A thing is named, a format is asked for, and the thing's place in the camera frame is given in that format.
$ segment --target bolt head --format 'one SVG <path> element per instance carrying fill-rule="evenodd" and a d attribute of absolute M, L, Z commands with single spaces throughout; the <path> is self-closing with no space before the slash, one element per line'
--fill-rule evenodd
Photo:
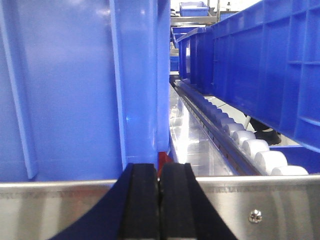
<path fill-rule="evenodd" d="M 249 222 L 258 224 L 262 221 L 262 212 L 260 210 L 254 209 L 249 214 Z"/>

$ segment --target blue plastic crate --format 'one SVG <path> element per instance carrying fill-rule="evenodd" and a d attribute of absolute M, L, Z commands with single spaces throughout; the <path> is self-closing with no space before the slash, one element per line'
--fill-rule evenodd
<path fill-rule="evenodd" d="M 211 44 L 196 43 L 213 51 L 208 92 L 320 152 L 320 2 L 263 0 L 211 28 Z M 179 70 L 197 84 L 192 70 L 199 65 L 188 37 L 179 46 L 186 52 Z"/>
<path fill-rule="evenodd" d="M 0 181 L 157 165 L 169 145 L 169 28 L 168 0 L 0 1 Z"/>
<path fill-rule="evenodd" d="M 173 44 L 174 44 L 174 48 L 178 49 L 179 48 L 179 44 L 177 42 L 178 38 L 181 38 L 183 35 L 185 35 L 185 33 L 175 33 L 173 34 Z"/>
<path fill-rule="evenodd" d="M 196 26 L 174 26 L 171 27 L 171 34 L 187 34 L 196 28 Z"/>
<path fill-rule="evenodd" d="M 199 27 L 177 40 L 180 77 L 204 95 L 212 94 L 212 38 L 211 27 Z"/>
<path fill-rule="evenodd" d="M 300 145 L 271 146 L 270 150 L 282 152 L 288 161 L 288 165 L 301 166 L 309 174 L 320 173 L 320 153 L 318 152 L 311 151 Z"/>
<path fill-rule="evenodd" d="M 189 33 L 191 30 L 196 29 L 195 26 L 174 26 L 171 27 L 171 41 L 174 43 L 174 47 L 179 47 L 177 39 L 182 35 Z"/>
<path fill-rule="evenodd" d="M 227 19 L 228 17 L 232 16 L 234 13 L 221 13 L 220 14 L 220 21 Z"/>
<path fill-rule="evenodd" d="M 179 70 L 179 56 L 170 56 L 170 71 Z"/>
<path fill-rule="evenodd" d="M 203 1 L 180 2 L 182 17 L 207 16 L 209 7 Z"/>

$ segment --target roller conveyor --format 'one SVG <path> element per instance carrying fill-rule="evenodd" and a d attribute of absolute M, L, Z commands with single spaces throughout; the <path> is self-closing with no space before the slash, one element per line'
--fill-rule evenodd
<path fill-rule="evenodd" d="M 86 239 L 83 231 L 97 240 L 111 233 L 110 239 L 318 239 L 319 175 L 262 176 L 249 152 L 222 132 L 226 128 L 200 112 L 200 96 L 178 83 L 170 92 L 171 156 L 183 164 L 165 165 L 160 182 L 152 165 L 131 165 L 118 181 L 3 183 L 1 234 L 56 240 Z M 238 159 L 226 156 L 230 148 Z M 256 173 L 246 174 L 244 166 Z M 107 227 L 108 221 L 113 225 Z"/>

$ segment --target red part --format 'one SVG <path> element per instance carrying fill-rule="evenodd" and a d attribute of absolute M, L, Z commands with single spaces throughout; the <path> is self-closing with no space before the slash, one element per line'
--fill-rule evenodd
<path fill-rule="evenodd" d="M 162 168 L 164 167 L 164 165 L 166 163 L 173 163 L 173 160 L 171 159 L 171 157 L 169 157 L 166 154 L 166 152 L 164 152 L 164 151 L 159 152 L 159 155 L 158 155 L 158 166 L 159 166 L 158 177 L 161 176 Z"/>

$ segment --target stainless steel plate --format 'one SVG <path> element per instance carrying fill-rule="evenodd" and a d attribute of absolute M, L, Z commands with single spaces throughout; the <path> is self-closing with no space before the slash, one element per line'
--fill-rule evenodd
<path fill-rule="evenodd" d="M 106 194 L 115 180 L 0 184 L 0 239 L 46 240 Z"/>
<path fill-rule="evenodd" d="M 198 177 L 239 240 L 320 239 L 320 176 Z M 249 220 L 261 212 L 259 223 Z"/>

